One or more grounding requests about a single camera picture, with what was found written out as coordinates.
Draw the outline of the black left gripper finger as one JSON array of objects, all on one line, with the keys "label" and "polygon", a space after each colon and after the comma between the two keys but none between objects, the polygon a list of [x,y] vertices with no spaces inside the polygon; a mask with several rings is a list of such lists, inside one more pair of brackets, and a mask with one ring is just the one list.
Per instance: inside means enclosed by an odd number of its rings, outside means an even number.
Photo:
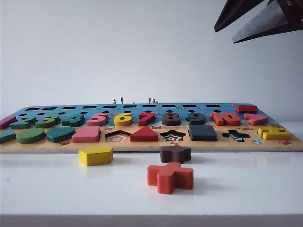
[{"label": "black left gripper finger", "polygon": [[215,32],[226,28],[261,2],[262,0],[227,0],[214,25]]}]

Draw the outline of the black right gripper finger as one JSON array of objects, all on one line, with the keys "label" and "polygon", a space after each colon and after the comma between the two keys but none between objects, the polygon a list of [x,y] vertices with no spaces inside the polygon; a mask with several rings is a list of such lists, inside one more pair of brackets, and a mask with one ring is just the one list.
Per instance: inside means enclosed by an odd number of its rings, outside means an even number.
[{"label": "black right gripper finger", "polygon": [[301,0],[271,0],[261,12],[232,38],[240,43],[268,35],[287,33],[303,28]]}]

